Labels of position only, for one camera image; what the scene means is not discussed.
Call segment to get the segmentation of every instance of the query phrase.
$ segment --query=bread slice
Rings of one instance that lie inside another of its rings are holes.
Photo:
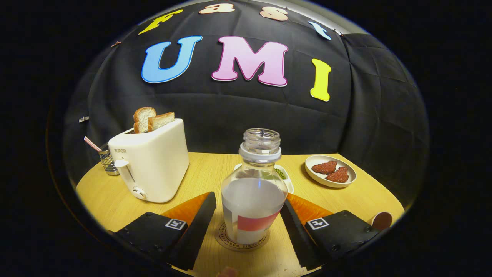
[[[173,122],[174,113],[168,112],[165,114],[160,114],[158,116],[149,117],[149,132],[157,130],[158,128]]]
[[[143,107],[133,114],[133,130],[136,134],[146,133],[149,128],[149,117],[156,116],[157,112],[152,107]]]
[[[147,123],[147,118],[156,116],[157,112],[152,107],[143,107],[135,111],[133,114],[133,121],[144,121]]]

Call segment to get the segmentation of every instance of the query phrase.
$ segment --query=meat patty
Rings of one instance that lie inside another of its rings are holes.
[[[316,173],[330,174],[333,173],[336,168],[337,168],[337,161],[329,161],[327,163],[315,165],[311,169]]]
[[[348,181],[347,167],[339,167],[337,171],[326,176],[326,179],[332,182],[345,183]]]

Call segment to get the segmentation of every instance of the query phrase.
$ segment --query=plate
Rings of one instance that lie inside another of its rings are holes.
[[[336,161],[337,162],[337,167],[336,169],[338,170],[339,167],[347,167],[347,174],[348,174],[348,180],[345,183],[337,183],[333,182],[330,180],[325,179],[327,174],[321,174],[321,173],[316,173],[314,172],[311,168],[315,165],[319,165],[322,163],[327,163],[329,161]],[[351,168],[350,165],[346,164],[345,162],[329,157],[329,156],[323,156],[323,155],[315,155],[315,156],[310,156],[306,159],[305,163],[305,168],[306,172],[308,173],[311,178],[313,178],[315,181],[317,181],[320,184],[323,184],[325,186],[333,187],[333,188],[344,188],[353,183],[355,179],[357,178],[357,174],[355,173],[355,170]]]
[[[234,170],[238,169],[242,164],[237,164],[235,167],[234,167]],[[292,185],[292,181],[289,177],[289,174],[287,173],[287,171],[285,171],[285,168],[283,168],[282,166],[279,166],[279,165],[275,165],[274,168],[280,170],[287,179],[283,180],[283,182],[285,183],[285,185],[287,186],[287,192],[288,193],[294,193],[294,185]]]

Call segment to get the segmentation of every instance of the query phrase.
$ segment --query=green food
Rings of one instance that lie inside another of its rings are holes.
[[[285,175],[282,173],[282,171],[280,171],[280,169],[275,169],[275,171],[278,173],[278,175],[280,176],[280,178],[282,178],[282,180],[287,179],[287,177],[285,177]]]

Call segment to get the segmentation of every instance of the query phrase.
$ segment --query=utensil holder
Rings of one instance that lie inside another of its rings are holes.
[[[98,153],[99,158],[101,159],[102,167],[104,168],[104,171],[106,171],[106,174],[113,176],[120,175],[118,169],[115,167],[115,161],[113,160],[113,157],[111,157],[109,150],[98,151]]]

